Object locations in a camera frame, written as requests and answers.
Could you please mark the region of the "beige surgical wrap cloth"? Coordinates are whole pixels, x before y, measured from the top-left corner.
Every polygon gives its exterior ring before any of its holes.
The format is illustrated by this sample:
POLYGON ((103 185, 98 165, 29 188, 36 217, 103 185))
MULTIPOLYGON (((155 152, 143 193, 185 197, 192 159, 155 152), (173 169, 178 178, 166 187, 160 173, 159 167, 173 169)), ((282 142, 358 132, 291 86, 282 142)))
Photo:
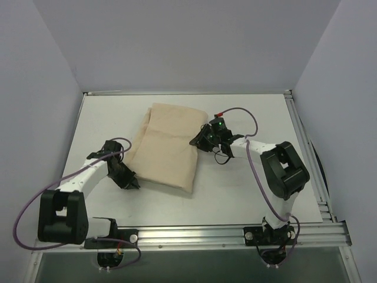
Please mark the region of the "beige surgical wrap cloth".
POLYGON ((140 179, 193 192, 198 150, 190 141, 207 122, 206 112, 171 104, 148 108, 125 157, 140 179))

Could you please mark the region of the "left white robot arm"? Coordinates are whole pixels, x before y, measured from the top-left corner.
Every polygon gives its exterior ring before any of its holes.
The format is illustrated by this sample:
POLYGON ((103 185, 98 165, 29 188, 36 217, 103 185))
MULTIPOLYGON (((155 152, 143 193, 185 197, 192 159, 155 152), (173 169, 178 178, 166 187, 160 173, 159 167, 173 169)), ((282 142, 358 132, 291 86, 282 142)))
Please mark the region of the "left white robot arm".
POLYGON ((118 242, 116 220, 89 217, 85 199, 103 179, 111 179, 122 190, 140 188, 136 173, 123 162, 129 149, 116 139, 105 141, 100 150, 86 157, 82 168, 69 181, 41 194, 39 241, 79 245, 97 239, 105 247, 118 242))

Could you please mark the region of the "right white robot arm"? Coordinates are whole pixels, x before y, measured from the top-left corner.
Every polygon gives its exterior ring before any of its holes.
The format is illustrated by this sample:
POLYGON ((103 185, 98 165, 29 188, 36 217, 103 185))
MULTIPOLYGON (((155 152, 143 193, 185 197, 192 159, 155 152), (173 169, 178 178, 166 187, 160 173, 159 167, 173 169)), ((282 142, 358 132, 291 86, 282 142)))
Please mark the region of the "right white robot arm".
POLYGON ((262 238, 275 243, 283 236, 282 227, 292 217, 293 204, 310 180, 310 174, 294 146, 284 141, 269 144, 249 135, 233 134, 224 122, 205 124, 189 142, 203 152, 218 148, 227 158, 246 159, 269 211, 264 217, 262 238))

